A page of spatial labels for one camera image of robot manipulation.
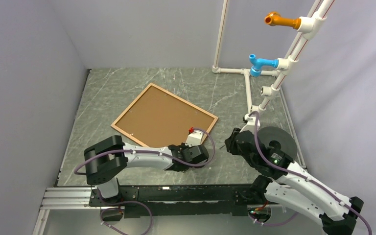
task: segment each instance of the pipe elbow joint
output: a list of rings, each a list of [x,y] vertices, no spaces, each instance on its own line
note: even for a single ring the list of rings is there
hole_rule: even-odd
[[[256,55],[251,54],[249,56],[250,63],[252,63],[252,67],[250,69],[250,75],[253,77],[258,77],[261,74],[261,67],[263,66],[272,66],[277,68],[279,65],[279,60],[267,60],[263,58],[256,58]]]

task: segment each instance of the gray wall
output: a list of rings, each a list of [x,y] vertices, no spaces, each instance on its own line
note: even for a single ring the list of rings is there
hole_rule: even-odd
[[[86,70],[45,0],[0,0],[0,235],[31,234]]]
[[[335,1],[283,87],[310,171],[363,199],[376,235],[376,1]]]
[[[51,0],[88,68],[210,67],[223,0]],[[306,16],[314,0],[230,1],[221,67],[249,67],[248,56],[278,58],[293,37],[263,19],[277,10]]]

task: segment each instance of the orange pipe fitting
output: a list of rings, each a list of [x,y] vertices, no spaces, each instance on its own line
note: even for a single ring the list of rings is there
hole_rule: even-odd
[[[301,26],[302,20],[300,18],[284,18],[278,12],[272,11],[264,18],[264,22],[270,26],[282,25],[298,29]]]

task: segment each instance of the gray marble floor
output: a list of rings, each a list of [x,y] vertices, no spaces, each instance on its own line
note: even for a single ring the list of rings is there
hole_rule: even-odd
[[[261,86],[270,86],[273,77],[252,78],[253,104],[259,104]],[[63,161],[59,186],[84,186],[85,176],[73,174],[84,161],[83,151],[119,133],[110,124],[149,84],[155,83],[193,104],[217,115],[211,131],[217,145],[215,161],[185,173],[150,168],[130,168],[117,177],[121,185],[248,184],[258,173],[240,156],[218,149],[234,127],[243,125],[247,113],[244,77],[240,74],[214,74],[210,68],[121,68],[93,69],[88,77]],[[262,126],[277,126],[290,132],[281,98],[273,99],[261,117]],[[124,141],[135,144],[123,136]],[[211,144],[206,140],[211,151]]]

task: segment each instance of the black disc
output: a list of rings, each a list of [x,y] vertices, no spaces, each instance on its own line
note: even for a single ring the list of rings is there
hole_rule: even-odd
[[[263,127],[257,132],[257,137],[264,146],[278,148],[294,160],[297,159],[298,147],[296,142],[285,130],[275,126]]]

